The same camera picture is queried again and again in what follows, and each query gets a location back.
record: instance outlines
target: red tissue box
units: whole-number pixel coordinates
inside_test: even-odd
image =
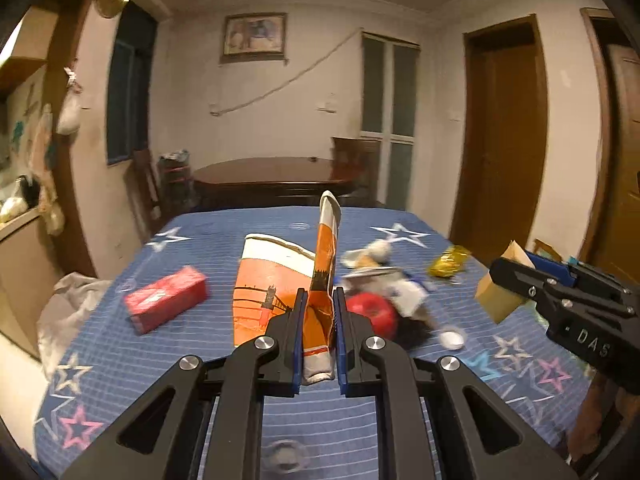
[[[204,274],[187,266],[126,296],[124,302],[138,332],[146,334],[206,300],[205,279]]]

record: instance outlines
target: screw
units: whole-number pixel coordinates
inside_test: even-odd
[[[453,370],[460,368],[460,361],[451,355],[446,355],[440,359],[440,366],[442,366],[442,368],[447,372],[452,372]]]
[[[384,348],[386,345],[386,341],[382,339],[380,336],[373,335],[371,337],[367,337],[367,340],[364,342],[367,345],[367,348],[370,350],[380,350]]]
[[[273,337],[269,337],[268,335],[261,335],[254,342],[255,347],[260,350],[267,350],[275,344],[276,342],[273,340]]]
[[[180,359],[180,368],[183,370],[193,370],[198,366],[200,360],[195,355],[185,355]]]

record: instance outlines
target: wire on wall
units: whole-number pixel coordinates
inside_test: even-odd
[[[290,85],[291,83],[293,83],[297,79],[300,79],[306,73],[311,72],[316,66],[321,64],[324,60],[328,59],[328,57],[331,56],[331,54],[336,52],[341,46],[343,46],[345,43],[347,43],[351,38],[353,38],[354,36],[360,34],[363,30],[364,29],[362,27],[358,27],[357,29],[355,29],[351,34],[349,34],[340,43],[338,43],[336,46],[334,46],[329,52],[324,54],[324,56],[322,56],[320,59],[317,59],[315,62],[313,62],[307,68],[305,68],[304,70],[301,70],[295,76],[287,79],[281,85],[276,86],[276,88],[273,88],[273,89],[269,90],[268,92],[266,92],[266,93],[264,93],[264,94],[262,94],[262,95],[260,95],[258,97],[255,97],[255,98],[251,99],[250,101],[242,103],[241,105],[237,105],[237,106],[233,106],[231,108],[225,108],[223,110],[219,110],[217,112],[209,112],[209,113],[211,115],[213,115],[214,117],[220,117],[220,116],[222,116],[224,114],[228,114],[229,112],[235,112],[236,110],[239,110],[241,108],[246,108],[247,106],[250,106],[250,105],[252,105],[254,103],[257,103],[258,101],[262,101],[263,99],[267,98],[271,94],[275,94],[276,92],[279,92],[280,90],[282,90],[283,88],[287,87],[288,85]]]

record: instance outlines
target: picture frame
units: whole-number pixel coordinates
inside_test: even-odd
[[[286,59],[286,12],[225,17],[220,63]]]

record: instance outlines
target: gray cloth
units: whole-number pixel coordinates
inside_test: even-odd
[[[42,369],[51,379],[66,349],[98,305],[108,280],[89,278],[79,272],[66,275],[54,286],[54,295],[38,320],[38,349]]]

